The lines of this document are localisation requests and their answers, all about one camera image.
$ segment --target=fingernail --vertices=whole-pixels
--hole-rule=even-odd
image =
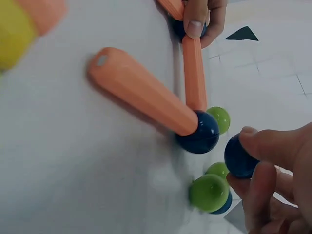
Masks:
[[[289,224],[285,219],[277,220],[264,226],[261,229],[260,233],[261,234],[278,234],[278,233],[281,233],[281,230],[285,230],[286,231],[285,233],[287,233],[288,227],[289,227]]]
[[[203,25],[198,21],[190,21],[187,27],[187,34],[190,37],[200,37]]]
[[[242,128],[241,132],[246,134],[255,134],[258,130],[250,126],[245,126]]]

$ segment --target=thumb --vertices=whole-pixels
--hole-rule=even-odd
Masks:
[[[251,127],[244,127],[239,141],[252,157],[292,171],[298,153],[311,135],[312,123],[292,131],[258,132]]]
[[[188,0],[184,10],[184,30],[191,38],[198,38],[208,16],[208,0]]]

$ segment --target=white surface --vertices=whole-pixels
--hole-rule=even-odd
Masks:
[[[115,46],[183,99],[182,57],[155,3],[70,0],[62,24],[39,39],[0,85],[0,232],[235,234],[222,215],[191,210],[186,188],[204,168],[222,160],[229,137],[244,125],[292,129],[311,120],[312,98],[295,85],[298,76],[305,93],[312,93],[311,34],[302,23],[310,19],[305,12],[310,14],[311,7],[279,6],[229,6],[224,34],[203,50],[209,103],[225,107],[232,125],[212,153],[194,156],[176,149],[85,78],[90,56]],[[278,30],[288,40],[268,39],[268,32],[277,36],[274,23],[267,19],[263,27],[259,14],[249,16],[262,8],[271,18],[290,19],[292,13],[302,22],[289,20]],[[246,21],[261,43],[222,41]],[[294,43],[299,35],[300,43]]]

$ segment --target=finger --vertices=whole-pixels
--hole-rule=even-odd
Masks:
[[[244,127],[239,141],[244,149],[260,161],[267,161],[287,170],[293,170],[296,155],[312,133],[312,124],[292,131],[263,130],[245,132]]]
[[[191,38],[198,38],[208,15],[208,0],[189,0],[184,10],[184,30]]]
[[[293,176],[287,173],[277,171],[276,189],[275,191],[282,195],[287,201],[295,204],[293,196]]]
[[[311,227],[303,219],[291,223],[288,234],[311,234]]]
[[[263,228],[261,228],[261,234],[287,234],[289,229],[289,221],[286,219],[274,220]]]
[[[301,217],[301,213],[298,208],[284,204],[275,197],[270,200],[270,218],[273,220],[287,219],[292,222]]]
[[[226,5],[210,10],[209,25],[205,35],[201,38],[201,47],[210,45],[224,29]]]
[[[236,194],[241,199],[244,199],[249,190],[250,179],[237,179],[231,173],[228,173],[228,175],[226,176],[226,179],[229,185],[234,189]]]
[[[255,168],[246,198],[243,200],[248,230],[259,229],[270,221],[270,200],[276,186],[276,169],[267,162]]]

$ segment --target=yellow ball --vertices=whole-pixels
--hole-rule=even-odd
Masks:
[[[14,0],[0,0],[0,70],[15,66],[36,37],[28,14]]]

